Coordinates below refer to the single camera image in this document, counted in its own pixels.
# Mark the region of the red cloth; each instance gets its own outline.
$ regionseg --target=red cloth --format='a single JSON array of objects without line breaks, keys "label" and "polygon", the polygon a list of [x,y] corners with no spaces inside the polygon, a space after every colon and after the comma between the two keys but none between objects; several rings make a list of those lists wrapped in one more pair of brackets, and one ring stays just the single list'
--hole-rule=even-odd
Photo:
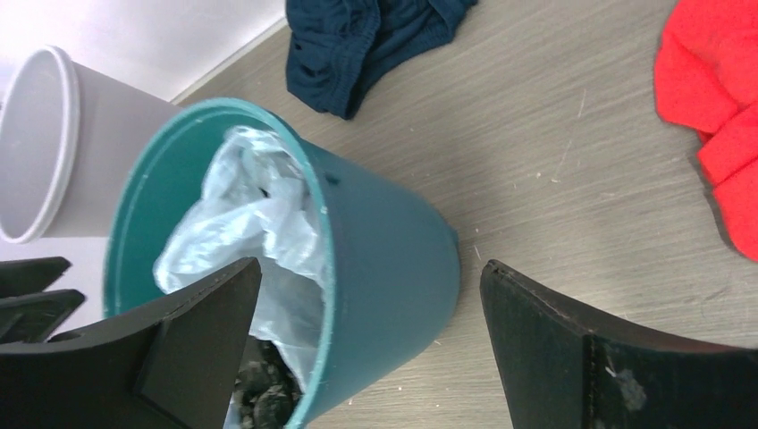
[{"label": "red cloth", "polygon": [[680,0],[655,62],[658,114],[697,131],[737,249],[758,261],[758,0]]}]

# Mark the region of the hole in trash can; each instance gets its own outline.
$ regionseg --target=hole in trash can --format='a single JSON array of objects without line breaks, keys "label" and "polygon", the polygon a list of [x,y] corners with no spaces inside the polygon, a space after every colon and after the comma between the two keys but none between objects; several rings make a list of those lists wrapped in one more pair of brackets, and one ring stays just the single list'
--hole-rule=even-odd
[{"label": "hole in trash can", "polygon": [[337,186],[340,184],[340,181],[341,181],[340,178],[331,174],[330,172],[326,173],[324,177],[326,178],[326,182],[329,183],[330,185]]}]

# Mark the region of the white plastic bag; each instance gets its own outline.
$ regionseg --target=white plastic bag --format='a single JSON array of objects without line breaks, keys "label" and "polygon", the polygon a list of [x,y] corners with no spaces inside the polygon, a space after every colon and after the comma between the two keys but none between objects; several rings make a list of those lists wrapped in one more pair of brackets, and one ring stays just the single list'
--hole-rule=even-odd
[{"label": "white plastic bag", "polygon": [[231,400],[229,401],[229,408],[226,409],[226,418],[223,421],[223,429],[242,429],[240,411],[237,409],[237,404]]},{"label": "white plastic bag", "polygon": [[276,345],[305,391],[324,318],[325,250],[307,184],[284,148],[272,131],[229,130],[201,199],[173,231],[153,274],[171,293],[257,257],[263,278],[250,334]]}]

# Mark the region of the laminate floor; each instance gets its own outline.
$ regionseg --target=laminate floor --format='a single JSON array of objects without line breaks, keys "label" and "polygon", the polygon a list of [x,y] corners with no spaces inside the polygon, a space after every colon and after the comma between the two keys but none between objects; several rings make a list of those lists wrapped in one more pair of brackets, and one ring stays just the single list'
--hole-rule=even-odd
[{"label": "laminate floor", "polygon": [[479,300],[490,258],[639,324],[758,346],[758,265],[724,238],[695,134],[654,109],[674,4],[483,0],[451,45],[386,75],[351,122],[286,91],[287,29],[189,97],[257,103],[419,192],[459,231],[447,330],[311,427],[511,427]]}]

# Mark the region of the dark blue cloth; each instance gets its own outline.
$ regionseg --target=dark blue cloth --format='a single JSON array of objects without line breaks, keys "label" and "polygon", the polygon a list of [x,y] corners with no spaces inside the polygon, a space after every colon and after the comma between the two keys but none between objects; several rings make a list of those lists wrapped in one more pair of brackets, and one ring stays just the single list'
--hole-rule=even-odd
[{"label": "dark blue cloth", "polygon": [[476,0],[287,0],[287,89],[317,112],[355,116],[409,58],[450,43]]}]

